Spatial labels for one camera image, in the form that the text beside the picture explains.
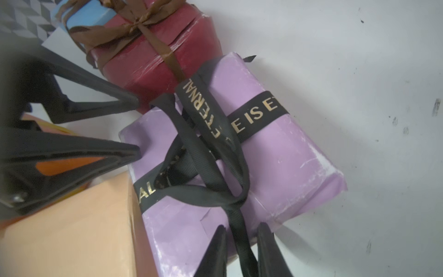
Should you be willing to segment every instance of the white surface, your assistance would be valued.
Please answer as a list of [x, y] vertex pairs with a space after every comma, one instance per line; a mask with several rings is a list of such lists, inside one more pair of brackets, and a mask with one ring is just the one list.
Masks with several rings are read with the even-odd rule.
[[[443, 4], [190, 2], [213, 17], [225, 53], [258, 55], [254, 74], [347, 178], [348, 192], [276, 232], [294, 276], [441, 276], [443, 107], [431, 114], [443, 99]], [[89, 68], [61, 30], [45, 46]], [[118, 140], [136, 117], [66, 126]], [[228, 267], [240, 275], [238, 261]]]

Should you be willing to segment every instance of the blue gift box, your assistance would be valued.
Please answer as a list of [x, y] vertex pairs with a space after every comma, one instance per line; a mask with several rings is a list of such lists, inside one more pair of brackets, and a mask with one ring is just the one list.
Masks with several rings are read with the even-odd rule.
[[[68, 0], [61, 1], [52, 11], [51, 20], [54, 22], [59, 22], [55, 18], [60, 7], [65, 4]], [[104, 25], [106, 22], [110, 21], [116, 15], [115, 11], [110, 8], [105, 8], [100, 4], [99, 0], [91, 0], [88, 4], [83, 6], [78, 12], [69, 18], [67, 22], [68, 29], [74, 26], [94, 26], [94, 25]], [[66, 31], [65, 27], [61, 22], [59, 22], [60, 27]]]

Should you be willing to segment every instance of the ribbon bow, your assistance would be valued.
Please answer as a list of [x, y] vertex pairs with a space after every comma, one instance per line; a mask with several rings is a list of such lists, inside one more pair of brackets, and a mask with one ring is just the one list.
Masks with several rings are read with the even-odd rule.
[[[69, 0], [60, 7], [56, 17], [60, 20], [62, 14], [72, 7], [62, 20], [68, 30], [66, 26], [68, 19], [90, 1]], [[95, 61], [90, 53], [93, 48], [106, 45], [107, 51], [97, 59], [97, 67], [102, 71], [108, 61], [143, 34], [173, 72], [177, 81], [180, 83], [186, 78], [172, 49], [148, 29], [148, 26], [159, 23], [177, 11], [186, 0], [157, 0], [149, 8], [146, 8], [143, 0], [126, 0], [127, 4], [122, 0], [101, 0], [101, 2], [130, 23], [111, 28], [76, 26], [68, 31], [73, 41], [86, 53], [86, 60], [91, 65], [95, 67]]]

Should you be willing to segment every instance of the red gift box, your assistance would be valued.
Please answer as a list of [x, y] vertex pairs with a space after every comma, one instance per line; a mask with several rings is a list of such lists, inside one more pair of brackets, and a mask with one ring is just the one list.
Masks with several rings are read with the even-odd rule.
[[[154, 0], [145, 0], [150, 7]], [[120, 15], [113, 17], [105, 27], [115, 27], [128, 22]], [[194, 5], [185, 3], [163, 21], [149, 30], [174, 52], [185, 76], [188, 78], [207, 60], [222, 55], [220, 42], [212, 19]], [[106, 46], [91, 51], [97, 58]], [[154, 48], [141, 35], [120, 51], [102, 69], [103, 75], [113, 84], [125, 88], [140, 98], [139, 112], [149, 110], [149, 102], [162, 93], [174, 93], [176, 77]]]

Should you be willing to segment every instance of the purple gift box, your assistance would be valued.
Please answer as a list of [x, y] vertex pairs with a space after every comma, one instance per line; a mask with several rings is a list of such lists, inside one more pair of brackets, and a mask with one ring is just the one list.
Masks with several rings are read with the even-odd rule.
[[[236, 53], [215, 68], [209, 91], [226, 115], [266, 89]], [[272, 106], [280, 105], [275, 99]], [[177, 135], [169, 117], [154, 108], [120, 132], [122, 142], [140, 146], [143, 157], [130, 164], [133, 182], [163, 162]], [[251, 243], [260, 222], [272, 231], [285, 221], [315, 208], [346, 190], [343, 174], [285, 114], [242, 143], [251, 188], [241, 208]], [[217, 161], [234, 195], [237, 180]], [[203, 184], [199, 176], [189, 183]], [[143, 221], [160, 277], [192, 277], [218, 225], [229, 229], [219, 208], [196, 207], [166, 196], [143, 213]], [[235, 254], [232, 237], [229, 254]]]

